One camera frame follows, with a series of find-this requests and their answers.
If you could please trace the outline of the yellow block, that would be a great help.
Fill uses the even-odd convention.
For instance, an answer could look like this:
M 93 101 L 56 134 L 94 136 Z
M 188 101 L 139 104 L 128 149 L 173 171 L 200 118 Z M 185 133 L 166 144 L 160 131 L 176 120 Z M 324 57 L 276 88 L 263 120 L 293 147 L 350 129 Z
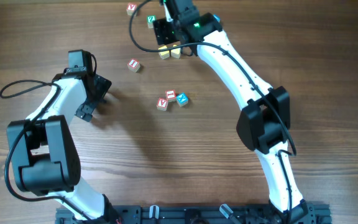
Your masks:
M 172 46 L 172 50 L 170 51 L 171 56 L 179 59 L 181 57 L 181 48 L 177 48 L 177 45 Z
M 165 60 L 170 57 L 170 51 L 167 50 L 168 47 L 166 45 L 163 45 L 162 47 L 159 47 L 158 49 L 162 50 L 162 52 L 158 53 L 161 59 Z

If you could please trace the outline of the red A letter block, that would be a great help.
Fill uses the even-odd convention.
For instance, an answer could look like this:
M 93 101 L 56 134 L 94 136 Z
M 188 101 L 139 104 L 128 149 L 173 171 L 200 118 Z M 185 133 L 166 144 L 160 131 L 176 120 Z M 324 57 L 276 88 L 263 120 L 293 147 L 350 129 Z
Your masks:
M 166 111 L 168 108 L 168 100 L 165 98 L 159 98 L 157 101 L 157 109 Z

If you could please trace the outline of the blue X letter block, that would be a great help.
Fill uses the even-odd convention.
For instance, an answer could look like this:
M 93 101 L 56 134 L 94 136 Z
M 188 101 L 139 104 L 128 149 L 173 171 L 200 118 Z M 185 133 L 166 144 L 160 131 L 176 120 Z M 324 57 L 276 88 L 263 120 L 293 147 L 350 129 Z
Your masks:
M 177 95 L 176 99 L 180 107 L 185 106 L 188 103 L 188 97 L 185 95 L 185 93 L 180 93 Z

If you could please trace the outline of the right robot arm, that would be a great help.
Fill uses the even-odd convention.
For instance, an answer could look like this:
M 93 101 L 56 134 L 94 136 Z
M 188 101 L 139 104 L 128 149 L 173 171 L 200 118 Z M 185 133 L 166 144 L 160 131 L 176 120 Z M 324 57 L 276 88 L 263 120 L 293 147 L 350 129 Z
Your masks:
M 272 220 L 296 223 L 305 216 L 305 200 L 296 186 L 290 158 L 296 148 L 289 133 L 290 97 L 261 79 L 232 46 L 222 24 L 200 15 L 192 1 L 161 1 L 165 18 L 154 22 L 157 42 L 180 43 L 209 65 L 233 94 L 241 111 L 237 134 L 262 166 L 272 206 Z

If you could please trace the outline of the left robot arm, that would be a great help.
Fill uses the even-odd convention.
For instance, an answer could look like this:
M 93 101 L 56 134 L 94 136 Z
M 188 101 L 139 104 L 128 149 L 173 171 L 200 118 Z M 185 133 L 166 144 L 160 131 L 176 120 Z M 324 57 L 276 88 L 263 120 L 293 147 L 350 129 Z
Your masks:
M 97 75 L 95 56 L 85 50 L 68 53 L 68 67 L 46 83 L 41 105 L 26 119 L 7 127 L 9 152 L 4 168 L 8 191 L 26 202 L 56 200 L 56 223 L 122 223 L 107 196 L 81 176 L 80 158 L 69 125 L 74 117 L 91 121 L 111 81 Z

